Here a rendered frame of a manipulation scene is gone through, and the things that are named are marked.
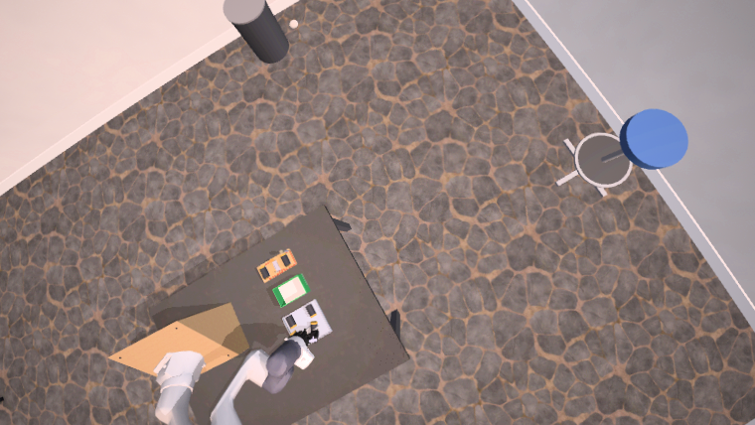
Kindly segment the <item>green open box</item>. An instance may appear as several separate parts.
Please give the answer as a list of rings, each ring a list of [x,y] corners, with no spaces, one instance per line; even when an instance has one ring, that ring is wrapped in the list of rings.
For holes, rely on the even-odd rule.
[[[296,276],[272,289],[281,308],[311,291],[303,274]]]

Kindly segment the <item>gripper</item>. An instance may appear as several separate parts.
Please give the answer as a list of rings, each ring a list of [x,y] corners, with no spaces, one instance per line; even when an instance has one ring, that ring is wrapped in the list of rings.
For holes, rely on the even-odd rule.
[[[305,345],[308,347],[308,345],[311,344],[311,342],[317,343],[317,339],[319,337],[319,331],[320,331],[319,326],[317,326],[312,332],[311,332],[311,326],[309,326],[307,329],[304,329],[303,332],[299,331],[295,335],[298,336],[298,337],[300,337],[301,339],[303,339],[304,342],[305,342]],[[300,335],[301,333],[302,333],[302,335]],[[299,334],[299,335],[297,335],[297,334]],[[295,336],[295,335],[293,335],[293,336]],[[303,335],[307,335],[307,336],[303,336]],[[293,337],[293,336],[291,336],[291,337]],[[291,338],[291,337],[289,337],[289,338]]]

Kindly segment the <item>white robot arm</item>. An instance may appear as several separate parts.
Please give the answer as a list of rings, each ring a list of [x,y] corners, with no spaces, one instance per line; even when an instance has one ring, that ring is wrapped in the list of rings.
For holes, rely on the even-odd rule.
[[[304,369],[313,358],[299,337],[286,338],[271,355],[264,350],[250,352],[214,408],[211,425],[242,425],[233,400],[246,380],[275,394],[292,377],[294,363]],[[204,357],[191,351],[166,353],[160,360],[153,370],[162,391],[155,408],[155,416],[160,421],[168,425],[192,425],[188,415],[190,397],[204,366]]]

